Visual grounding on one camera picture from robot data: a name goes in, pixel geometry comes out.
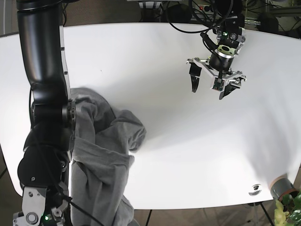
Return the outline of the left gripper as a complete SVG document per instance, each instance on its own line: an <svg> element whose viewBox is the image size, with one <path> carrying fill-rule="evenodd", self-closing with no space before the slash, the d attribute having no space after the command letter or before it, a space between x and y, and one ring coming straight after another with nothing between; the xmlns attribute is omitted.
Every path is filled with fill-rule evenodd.
<svg viewBox="0 0 301 226"><path fill-rule="evenodd" d="M246 81L246 76L241 71L231 69L235 56L238 55L244 40L238 43L238 47L232 48L225 44L219 44L207 59L195 57L188 59L186 63L190 64L191 89L196 93L199 85L199 78L204 71L212 78L212 90L221 92L219 99L222 100L232 91L240 89L242 82Z"/></svg>

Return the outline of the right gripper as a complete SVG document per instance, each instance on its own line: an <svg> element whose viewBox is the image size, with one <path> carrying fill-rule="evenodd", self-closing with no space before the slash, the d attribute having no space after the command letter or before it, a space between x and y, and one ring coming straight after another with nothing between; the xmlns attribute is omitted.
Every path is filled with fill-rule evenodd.
<svg viewBox="0 0 301 226"><path fill-rule="evenodd" d="M22 211L13 214L15 226L70 226L70 206L66 200L56 204L45 187L25 186Z"/></svg>

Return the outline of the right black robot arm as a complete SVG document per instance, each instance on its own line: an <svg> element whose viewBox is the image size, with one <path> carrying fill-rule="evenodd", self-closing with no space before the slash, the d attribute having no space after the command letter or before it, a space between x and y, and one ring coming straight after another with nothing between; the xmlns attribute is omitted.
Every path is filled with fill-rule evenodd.
<svg viewBox="0 0 301 226"><path fill-rule="evenodd" d="M25 72L30 84L31 130L17 168L23 191L15 226L69 226L69 164L76 109L71 99L60 0L16 3Z"/></svg>

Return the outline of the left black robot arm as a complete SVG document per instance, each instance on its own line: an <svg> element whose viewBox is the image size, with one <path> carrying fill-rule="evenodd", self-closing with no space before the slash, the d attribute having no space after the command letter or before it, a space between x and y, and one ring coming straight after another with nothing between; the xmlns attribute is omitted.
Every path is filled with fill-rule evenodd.
<svg viewBox="0 0 301 226"><path fill-rule="evenodd" d="M195 57L186 61L190 65L192 92L197 91L201 73L206 72L212 78L211 89L218 91L219 99L223 99L241 88L241 83L246 80L241 71L231 68L234 58L246 42L243 3L240 0L212 0L209 7L213 16L204 15L203 18L196 14L197 3L190 0L188 7L192 16L205 26L197 33L211 53L207 59Z"/></svg>

